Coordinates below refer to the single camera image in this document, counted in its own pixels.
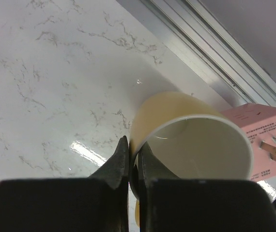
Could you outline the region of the yellow mug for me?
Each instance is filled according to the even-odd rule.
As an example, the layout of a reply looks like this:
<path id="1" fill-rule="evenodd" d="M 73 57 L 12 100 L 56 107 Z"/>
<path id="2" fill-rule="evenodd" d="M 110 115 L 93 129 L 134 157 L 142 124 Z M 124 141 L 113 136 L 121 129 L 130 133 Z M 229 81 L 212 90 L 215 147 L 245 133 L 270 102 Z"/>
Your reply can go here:
<path id="1" fill-rule="evenodd" d="M 222 114 L 181 92 L 161 92 L 138 110 L 130 131 L 130 185 L 138 194 L 138 153 L 155 157 L 185 179 L 249 179 L 253 151 L 245 133 Z"/>

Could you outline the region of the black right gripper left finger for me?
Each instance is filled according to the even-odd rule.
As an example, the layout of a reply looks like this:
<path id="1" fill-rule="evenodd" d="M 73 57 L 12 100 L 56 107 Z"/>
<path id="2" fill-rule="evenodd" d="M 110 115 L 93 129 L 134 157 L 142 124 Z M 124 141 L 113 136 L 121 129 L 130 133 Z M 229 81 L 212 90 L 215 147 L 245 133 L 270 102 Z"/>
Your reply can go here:
<path id="1" fill-rule="evenodd" d="M 0 232 L 126 232 L 129 146 L 89 177 L 0 181 Z"/>

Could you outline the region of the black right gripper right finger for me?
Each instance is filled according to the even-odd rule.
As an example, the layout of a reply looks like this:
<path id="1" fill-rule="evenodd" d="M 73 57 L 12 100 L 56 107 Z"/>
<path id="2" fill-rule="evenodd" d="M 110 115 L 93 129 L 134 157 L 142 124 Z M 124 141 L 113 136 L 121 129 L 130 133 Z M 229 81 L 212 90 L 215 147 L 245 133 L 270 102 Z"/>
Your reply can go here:
<path id="1" fill-rule="evenodd" d="M 276 232 L 276 212 L 260 185 L 181 179 L 144 144 L 138 152 L 142 232 Z"/>

